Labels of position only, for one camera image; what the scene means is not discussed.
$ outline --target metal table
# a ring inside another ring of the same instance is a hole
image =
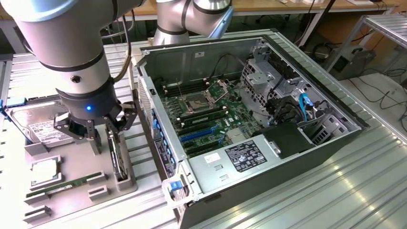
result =
[[[350,44],[350,41],[358,33],[362,25],[366,25],[370,29],[381,33],[382,36],[389,38],[394,43],[397,43],[402,48],[407,49],[407,14],[361,16],[350,31],[349,36],[338,47],[338,51],[336,52],[334,56],[328,60],[329,62],[325,65],[326,71],[332,69],[340,57],[342,49]],[[360,44],[365,44],[370,36],[372,33],[365,36],[365,38],[360,41]]]
[[[302,54],[297,47],[269,30],[229,33],[225,37],[266,34],[314,75],[370,125],[360,137],[318,167],[282,183],[276,188],[212,217],[194,229],[224,228],[402,228],[407,226],[407,148],[405,138],[360,103],[333,77]],[[146,46],[133,43],[133,47]],[[105,47],[112,74],[124,60],[125,45]],[[27,54],[14,55],[3,64],[5,89],[10,94],[45,94],[31,84],[41,80],[39,64]],[[126,86],[116,88],[126,95]],[[21,228],[13,167],[21,167],[21,138],[9,137],[13,128],[3,122],[0,138],[0,212],[1,228]],[[83,209],[38,228],[154,228],[174,229],[176,218],[166,207],[160,191],[160,179],[140,125],[125,133],[138,190],[109,202]]]

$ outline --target wooden desk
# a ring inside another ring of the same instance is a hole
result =
[[[386,11],[389,13],[394,6],[398,4],[396,0],[384,0],[386,4]],[[278,0],[233,0],[234,12],[233,16],[249,16],[249,15],[273,15],[273,14],[301,14],[306,13],[310,5],[304,3],[292,3],[286,2],[282,4]],[[302,36],[300,45],[304,44],[308,36],[310,34],[312,29],[320,19],[324,8],[328,4],[328,0],[325,0],[321,4],[314,4],[312,6],[310,13],[314,13],[313,20],[310,21],[309,27]],[[353,5],[346,0],[336,0],[329,12],[352,12],[352,11],[374,11],[377,10],[376,4],[372,5]],[[157,3],[156,0],[146,0],[144,5],[138,8],[134,8],[136,20],[156,20],[157,16]],[[130,14],[125,14],[128,17],[126,20],[130,20]],[[25,49],[18,41],[17,36],[13,31],[14,22],[11,21],[10,16],[3,11],[2,7],[0,7],[0,28],[6,36],[9,43],[15,51],[15,53],[25,52]]]

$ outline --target workbench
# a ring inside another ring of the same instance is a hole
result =
[[[261,193],[236,207],[193,227],[224,228],[405,228],[407,226],[407,139],[366,104],[277,32],[269,30],[233,32],[268,35],[328,90],[356,112],[369,129],[314,169]],[[204,40],[202,36],[192,41]],[[132,47],[148,46],[133,42]],[[112,75],[120,70],[125,44],[105,46]],[[43,95],[42,67],[30,54],[15,54],[0,62],[1,97]],[[130,96],[129,85],[116,89],[121,98]],[[23,228],[23,203],[14,176],[23,165],[23,139],[9,122],[0,128],[0,228]],[[136,192],[86,208],[37,227],[42,228],[140,228],[176,229],[176,217],[168,208],[140,123],[125,133],[125,142],[137,178]]]
[[[317,21],[320,20],[322,11],[329,0],[325,0],[321,4],[314,4],[310,9],[310,13],[314,13],[314,17],[310,21],[305,34],[300,40],[301,46],[310,34],[312,29]],[[393,8],[397,6],[397,2],[393,0],[384,0],[386,7],[381,7],[382,14],[389,14]],[[304,3],[286,2],[282,4],[277,0],[233,0],[232,1],[234,12],[233,16],[249,16],[249,15],[274,15],[274,14],[302,14],[308,13],[310,5]],[[336,0],[329,12],[353,12],[353,11],[376,11],[376,4],[370,5],[353,5],[346,0]],[[157,19],[157,3],[154,0],[146,0],[144,5],[134,8],[136,21],[156,20]],[[13,30],[15,24],[10,16],[0,7],[0,28],[5,34],[5,37],[13,47],[15,53],[25,53],[25,48],[19,42],[19,39]],[[128,21],[132,20],[130,14],[126,14]]]

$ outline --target hard drive label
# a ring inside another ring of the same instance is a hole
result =
[[[43,144],[58,142],[63,139],[70,138],[66,134],[54,130],[53,121],[30,124],[27,125],[27,127],[38,138],[39,142],[42,142]]]
[[[226,152],[237,172],[244,172],[252,167],[266,162],[265,157],[252,140],[225,149],[224,151]]]

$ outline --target green circuit board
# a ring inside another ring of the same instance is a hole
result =
[[[204,91],[173,97],[161,95],[161,100],[189,157],[248,139],[261,128],[238,95],[222,81],[213,80]],[[210,134],[184,139],[201,132]]]

